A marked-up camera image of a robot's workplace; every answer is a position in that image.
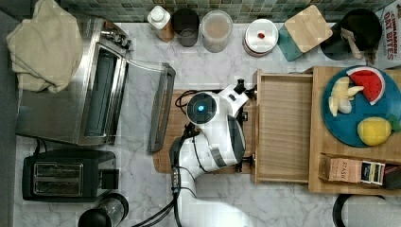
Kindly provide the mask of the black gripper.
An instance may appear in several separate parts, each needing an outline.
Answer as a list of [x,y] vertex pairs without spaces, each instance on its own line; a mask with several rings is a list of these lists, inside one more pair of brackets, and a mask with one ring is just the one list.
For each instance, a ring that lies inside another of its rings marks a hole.
[[254,123],[255,123],[255,101],[257,99],[257,86],[247,89],[245,87],[245,80],[239,79],[237,81],[236,89],[242,94],[245,94],[249,99],[240,109],[236,117],[243,132],[246,142],[246,149],[242,160],[235,164],[236,173],[245,173],[250,171],[254,165]]

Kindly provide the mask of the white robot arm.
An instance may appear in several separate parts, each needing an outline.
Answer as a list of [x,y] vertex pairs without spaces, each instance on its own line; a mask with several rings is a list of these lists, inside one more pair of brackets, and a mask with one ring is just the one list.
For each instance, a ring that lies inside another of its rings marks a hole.
[[249,100],[244,81],[219,93],[198,92],[187,103],[190,123],[170,148],[174,216],[178,227],[253,227],[242,210],[221,201],[197,197],[196,178],[239,163],[245,136],[236,119]]

